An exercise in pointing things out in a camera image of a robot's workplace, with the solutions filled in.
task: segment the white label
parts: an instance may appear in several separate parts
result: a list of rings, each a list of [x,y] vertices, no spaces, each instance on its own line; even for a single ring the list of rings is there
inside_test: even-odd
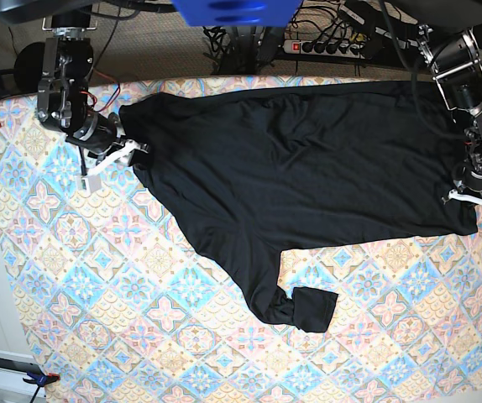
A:
[[[357,21],[359,24],[364,25],[365,21],[364,18],[360,17],[358,14],[355,14],[353,11],[351,11],[347,7],[342,7],[342,11],[344,11],[349,17]]]

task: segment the floor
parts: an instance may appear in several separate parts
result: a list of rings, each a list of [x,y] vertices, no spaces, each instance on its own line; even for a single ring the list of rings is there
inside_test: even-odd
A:
[[[101,11],[115,13],[108,4],[102,5]],[[38,20],[12,27],[17,52],[50,36],[49,32],[42,31],[41,25]],[[106,43],[112,27],[112,21],[100,20],[97,30],[90,33],[96,52]],[[203,55],[206,49],[202,29],[186,26],[179,14],[141,13],[135,20],[118,25],[99,67],[122,81],[208,76],[212,71],[212,62]],[[10,32],[0,23],[0,68],[13,67],[14,60]],[[354,76],[354,68],[350,65],[304,62],[296,66],[291,61],[278,61],[266,68],[264,73],[294,75],[296,69],[299,76]],[[362,76],[389,80],[408,78],[403,72],[379,68],[362,69]]]

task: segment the power strip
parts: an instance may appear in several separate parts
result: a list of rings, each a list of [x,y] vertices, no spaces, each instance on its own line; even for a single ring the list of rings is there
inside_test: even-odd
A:
[[[352,44],[349,46],[349,43],[344,43],[336,46],[336,43],[337,40],[333,39],[326,47],[323,47],[325,41],[314,43],[311,40],[286,39],[283,44],[283,49],[285,53],[292,55],[316,55],[364,59],[364,56],[360,54],[361,46],[359,44]]]

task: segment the blue object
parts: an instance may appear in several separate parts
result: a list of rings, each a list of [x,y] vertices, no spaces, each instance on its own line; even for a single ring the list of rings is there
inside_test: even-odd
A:
[[[49,379],[47,375],[43,375],[43,374],[38,375],[38,374],[32,374],[31,372],[27,372],[26,375],[32,378],[32,380],[35,381],[34,383],[40,387],[44,387],[45,385],[47,385],[47,380]]]
[[[173,0],[188,25],[285,27],[302,0]]]

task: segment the patterned tablecloth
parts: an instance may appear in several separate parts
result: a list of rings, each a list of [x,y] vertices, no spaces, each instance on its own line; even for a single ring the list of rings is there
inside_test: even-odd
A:
[[[137,82],[112,110],[159,91],[344,81]],[[34,110],[34,97],[0,102],[0,244],[32,354],[61,376],[49,401],[399,403],[482,388],[482,210],[470,237],[283,253],[280,285],[335,291],[338,308],[325,334],[267,326],[131,170],[76,191],[75,148]]]

